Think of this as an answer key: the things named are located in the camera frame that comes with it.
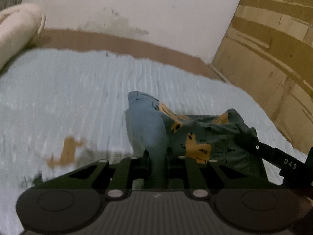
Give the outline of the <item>blue orange patterned pants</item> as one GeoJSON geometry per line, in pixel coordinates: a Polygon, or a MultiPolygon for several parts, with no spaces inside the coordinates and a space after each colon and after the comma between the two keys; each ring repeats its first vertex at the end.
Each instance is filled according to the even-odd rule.
{"type": "Polygon", "coordinates": [[[257,132],[235,109],[220,116],[179,116],[158,99],[138,91],[128,94],[128,107],[134,141],[148,152],[157,187],[165,185],[168,152],[200,165],[216,160],[241,174],[267,179],[262,159],[248,147],[258,139],[257,132]]]}

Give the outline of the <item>light blue deer bedspread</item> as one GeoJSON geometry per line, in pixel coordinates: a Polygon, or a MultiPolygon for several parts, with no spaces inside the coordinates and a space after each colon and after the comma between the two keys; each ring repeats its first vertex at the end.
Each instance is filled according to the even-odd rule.
{"type": "Polygon", "coordinates": [[[33,49],[1,72],[1,234],[20,234],[19,195],[97,158],[135,153],[127,95],[148,93],[178,115],[235,109],[259,140],[306,160],[249,94],[218,80],[111,52],[33,49]]]}

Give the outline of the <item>plywood wardrobe panel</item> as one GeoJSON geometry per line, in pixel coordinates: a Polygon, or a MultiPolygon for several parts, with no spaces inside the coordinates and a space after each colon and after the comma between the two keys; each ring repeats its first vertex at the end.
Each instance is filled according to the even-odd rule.
{"type": "Polygon", "coordinates": [[[312,147],[312,0],[240,0],[212,61],[303,153],[312,147]]]}

